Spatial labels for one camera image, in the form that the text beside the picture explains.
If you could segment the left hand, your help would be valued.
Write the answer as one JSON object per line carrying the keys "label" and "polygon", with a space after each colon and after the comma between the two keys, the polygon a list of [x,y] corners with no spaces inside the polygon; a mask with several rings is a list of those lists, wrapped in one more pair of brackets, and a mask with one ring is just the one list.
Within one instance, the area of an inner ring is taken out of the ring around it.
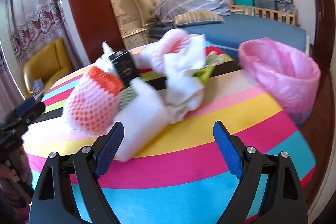
{"label": "left hand", "polygon": [[20,179],[28,186],[32,186],[33,176],[23,146],[15,151],[14,157],[15,159],[13,160],[13,163],[15,164],[19,175],[15,170],[10,169],[5,164],[1,164],[1,191],[15,212],[23,220],[27,220],[30,212],[29,203],[13,185],[13,182],[16,182],[20,177]]}

